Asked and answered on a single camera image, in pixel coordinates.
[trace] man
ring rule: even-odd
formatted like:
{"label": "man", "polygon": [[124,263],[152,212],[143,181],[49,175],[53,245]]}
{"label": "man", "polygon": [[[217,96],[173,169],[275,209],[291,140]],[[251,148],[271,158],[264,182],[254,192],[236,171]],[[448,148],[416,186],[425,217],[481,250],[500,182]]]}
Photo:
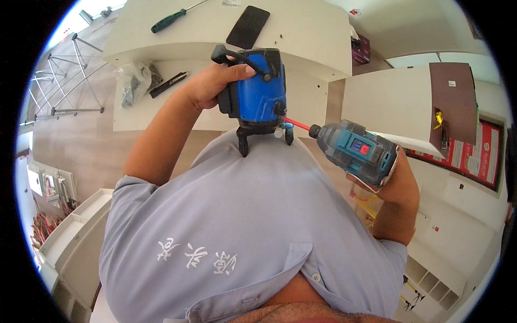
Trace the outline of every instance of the man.
{"label": "man", "polygon": [[125,322],[385,322],[399,302],[419,191],[400,153],[373,236],[303,143],[235,131],[169,181],[203,109],[247,65],[212,64],[174,92],[113,192],[100,277]]}

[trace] yellow tape measure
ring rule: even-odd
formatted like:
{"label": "yellow tape measure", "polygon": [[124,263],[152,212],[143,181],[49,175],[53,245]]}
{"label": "yellow tape measure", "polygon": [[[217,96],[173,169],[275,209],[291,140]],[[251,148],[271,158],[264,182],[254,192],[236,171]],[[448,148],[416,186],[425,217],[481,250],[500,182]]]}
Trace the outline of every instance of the yellow tape measure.
{"label": "yellow tape measure", "polygon": [[434,127],[433,130],[440,128],[442,126],[442,122],[444,122],[444,118],[442,116],[441,111],[436,112],[436,122],[438,122],[438,124],[436,125],[436,127]]}

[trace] green screwdriver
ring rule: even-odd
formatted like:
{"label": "green screwdriver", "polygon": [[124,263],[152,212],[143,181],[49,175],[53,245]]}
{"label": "green screwdriver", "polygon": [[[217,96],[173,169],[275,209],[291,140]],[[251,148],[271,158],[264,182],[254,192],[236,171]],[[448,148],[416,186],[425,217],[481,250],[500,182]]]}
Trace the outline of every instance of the green screwdriver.
{"label": "green screwdriver", "polygon": [[165,28],[169,27],[173,22],[175,22],[176,19],[178,19],[181,16],[186,15],[188,10],[190,10],[190,9],[194,8],[195,6],[198,6],[204,2],[207,2],[207,1],[208,0],[201,1],[200,3],[195,4],[192,7],[189,7],[187,9],[182,9],[182,10],[178,11],[177,13],[174,13],[170,16],[163,18],[162,20],[157,22],[153,27],[151,27],[151,31],[153,32],[153,34],[156,34],[157,32],[164,30]]}

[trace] chinese characters embroidery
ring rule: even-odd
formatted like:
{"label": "chinese characters embroidery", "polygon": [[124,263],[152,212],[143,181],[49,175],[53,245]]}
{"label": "chinese characters embroidery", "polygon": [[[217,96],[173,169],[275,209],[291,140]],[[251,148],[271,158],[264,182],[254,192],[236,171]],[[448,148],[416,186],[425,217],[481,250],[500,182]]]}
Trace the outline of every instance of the chinese characters embroidery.
{"label": "chinese characters embroidery", "polygon": [[172,245],[172,243],[174,242],[173,238],[167,238],[167,240],[168,242],[165,245],[161,241],[158,241],[158,243],[163,249],[162,253],[158,254],[158,261],[160,261],[161,257],[163,257],[163,260],[167,261],[167,257],[171,256],[171,253],[169,251],[172,250],[172,248],[180,245],[179,243]]}
{"label": "chinese characters embroidery", "polygon": [[[190,243],[187,243],[187,247],[189,247],[190,250],[194,250]],[[190,268],[190,265],[192,265],[192,267],[197,267],[197,265],[199,264],[199,258],[204,257],[208,254],[208,252],[206,251],[200,252],[203,249],[205,249],[205,247],[197,248],[194,251],[194,253],[185,253],[187,257],[190,257],[190,260],[187,263],[187,268]]]}
{"label": "chinese characters embroidery", "polygon": [[214,267],[217,269],[217,271],[214,271],[214,274],[222,274],[224,272],[229,276],[230,271],[226,269],[231,266],[233,272],[235,263],[237,262],[237,254],[234,255],[230,260],[228,260],[230,255],[225,254],[224,251],[221,253],[221,256],[219,256],[219,253],[216,252],[216,256],[219,257],[219,259],[214,263]]}

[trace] red poster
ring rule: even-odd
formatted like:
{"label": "red poster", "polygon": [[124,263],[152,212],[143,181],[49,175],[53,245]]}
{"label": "red poster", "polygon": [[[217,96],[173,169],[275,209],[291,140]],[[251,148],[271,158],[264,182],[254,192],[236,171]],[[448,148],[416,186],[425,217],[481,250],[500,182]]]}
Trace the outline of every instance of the red poster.
{"label": "red poster", "polygon": [[448,159],[412,149],[407,150],[407,155],[454,171],[495,191],[499,184],[502,127],[483,120],[479,122],[476,145],[451,139]]}

